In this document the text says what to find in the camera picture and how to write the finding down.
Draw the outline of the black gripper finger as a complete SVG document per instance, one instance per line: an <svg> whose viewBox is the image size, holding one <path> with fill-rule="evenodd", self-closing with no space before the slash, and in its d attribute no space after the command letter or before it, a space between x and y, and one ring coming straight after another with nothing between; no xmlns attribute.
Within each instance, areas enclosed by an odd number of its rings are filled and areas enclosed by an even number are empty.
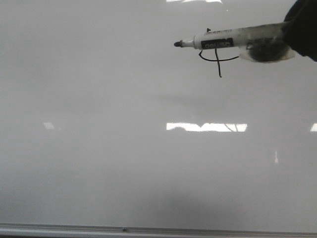
<svg viewBox="0 0 317 238"><path fill-rule="evenodd" d="M317 2L297 0L284 18L283 41L303 57L317 60Z"/></svg>

